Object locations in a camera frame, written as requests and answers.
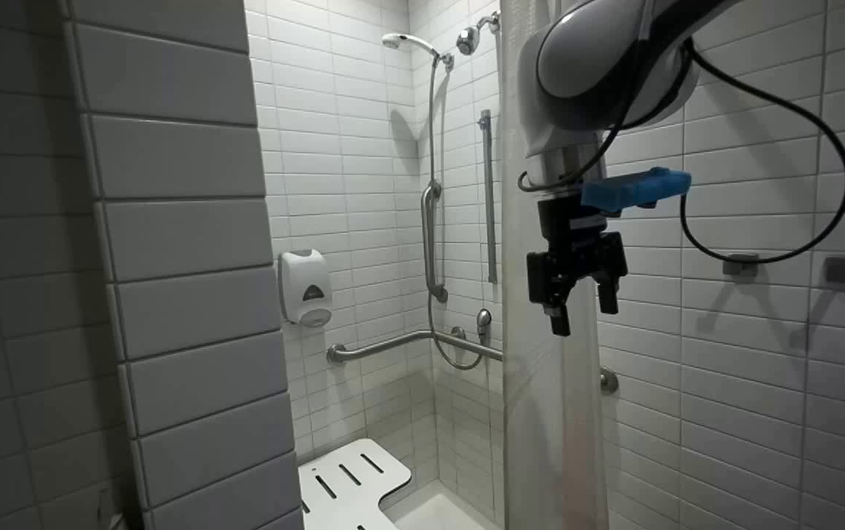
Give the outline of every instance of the vertical grab bar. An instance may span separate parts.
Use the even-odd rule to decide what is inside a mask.
[[[426,184],[426,188],[421,191],[421,244],[424,244],[424,284],[426,284],[426,294],[432,294],[438,303],[446,303],[446,290],[435,281],[435,259],[432,259],[432,213],[438,206],[442,197],[442,186],[438,184]]]
[[[482,194],[485,194],[485,281],[501,284],[497,270],[497,213],[494,213],[494,191],[492,191],[492,113],[479,113],[479,133],[482,133]]]

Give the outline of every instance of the soap dispenser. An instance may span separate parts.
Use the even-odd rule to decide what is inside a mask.
[[[317,251],[280,253],[283,317],[293,326],[326,326],[333,317],[329,264]]]

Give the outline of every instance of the handheld shower head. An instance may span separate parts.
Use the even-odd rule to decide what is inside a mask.
[[[414,45],[421,50],[426,50],[432,60],[444,63],[446,69],[452,69],[452,55],[449,52],[438,52],[430,41],[419,39],[419,35],[410,35],[410,32],[385,32],[382,35],[382,45],[398,50],[399,45]]]
[[[402,32],[385,32],[385,35],[382,35],[382,47],[398,50],[398,47],[399,47],[399,39],[402,39]]]

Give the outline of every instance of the wall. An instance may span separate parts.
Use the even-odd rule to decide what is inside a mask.
[[[698,45],[845,138],[845,0],[748,0]],[[722,251],[790,251],[840,201],[840,163],[810,125],[716,79],[608,163],[689,169],[692,226]],[[603,406],[611,527],[845,527],[845,292],[820,284],[845,225],[744,287],[681,242],[676,203],[617,226],[633,273],[622,315],[601,317],[601,360],[622,373]]]
[[[105,322],[59,5],[0,4],[0,527],[131,499]]]
[[[240,0],[71,0],[146,527],[301,527]]]
[[[494,145],[501,125],[497,103],[497,47],[482,30],[479,50],[461,55],[457,35],[482,14],[497,11],[497,0],[413,0],[410,27],[430,39],[438,50],[449,50],[457,64],[444,76],[438,70],[435,92],[435,178],[444,184],[438,219],[438,276],[446,287],[446,306],[435,303],[435,326],[442,334],[460,326],[477,341],[477,313],[494,315],[492,345],[502,345],[501,284],[488,284],[485,248],[485,191],[482,191],[482,133],[479,113],[492,113]],[[426,97],[430,55],[413,52],[413,95],[421,142],[421,178],[430,172]],[[501,169],[494,163],[494,210],[501,232]],[[502,366],[482,363],[473,372],[452,372],[435,363],[435,426],[438,426],[438,476],[472,506],[501,521],[502,515]]]
[[[457,378],[435,368],[430,345],[326,363],[326,345],[355,347],[426,326],[419,194],[426,184],[430,60],[413,47],[388,50],[380,35],[438,35],[442,47],[452,47],[457,30],[485,11],[457,5],[257,0],[246,4],[249,55],[270,169],[274,251],[317,248],[333,264],[329,326],[285,334],[296,456],[370,437],[414,472],[414,488],[442,476],[473,506],[494,512],[501,368]],[[485,287],[473,125],[479,105],[494,108],[492,52],[485,35],[477,70],[472,60],[460,60],[446,86],[446,128],[438,129],[449,145],[444,213],[452,225],[442,226],[438,267],[452,322],[469,334],[479,306],[497,313],[497,292]]]
[[[326,363],[424,326],[419,145],[402,4],[246,4],[274,253],[317,248],[333,267],[326,331],[285,331],[296,456],[370,437],[421,488],[435,476],[424,345]]]

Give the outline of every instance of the metal pipe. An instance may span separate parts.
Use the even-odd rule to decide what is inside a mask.
[[[492,287],[501,284],[497,264],[497,206],[492,191],[492,113],[479,113],[479,133],[482,133],[482,194],[485,194],[485,281]]]
[[[364,360],[364,356],[382,353],[382,350],[392,350],[392,347],[399,347],[399,345],[410,345],[410,341],[426,341],[426,340],[432,340],[432,334],[421,331],[421,334],[398,337],[398,340],[377,341],[377,345],[368,345],[368,347],[333,345],[333,347],[326,347],[326,356],[336,360],[336,363],[349,363],[349,360]],[[444,341],[444,345],[479,353],[485,360],[505,363],[502,353],[494,350],[494,347],[482,347],[482,345],[473,345],[473,341],[464,341],[464,340],[457,340],[457,337],[435,337],[435,340]],[[622,388],[622,381],[617,381],[614,372],[601,368],[597,385],[601,385],[603,394],[614,394]]]
[[[438,301],[438,303],[446,303],[446,290],[435,281],[435,206],[438,206],[438,197],[442,197],[442,186],[438,184],[430,184],[424,191],[421,191],[421,244],[424,244],[424,284],[426,284],[426,292]]]
[[[410,341],[426,341],[426,340],[438,340],[444,345],[452,345],[452,347],[461,347],[461,350],[472,350],[472,353],[479,353],[479,356],[488,356],[494,363],[502,363],[502,353],[494,350],[494,347],[482,347],[482,345],[473,345],[473,341],[461,341],[457,337],[435,337],[435,334],[413,334],[413,337],[399,337],[399,340],[388,340],[388,341],[377,341],[377,345],[368,345],[368,347],[345,347],[345,345],[333,345],[326,347],[326,356],[329,360],[339,360],[339,363],[346,363],[346,360],[363,360],[363,356],[374,356],[374,353],[382,353],[382,350],[392,350],[392,347],[399,347],[399,345],[410,345]]]

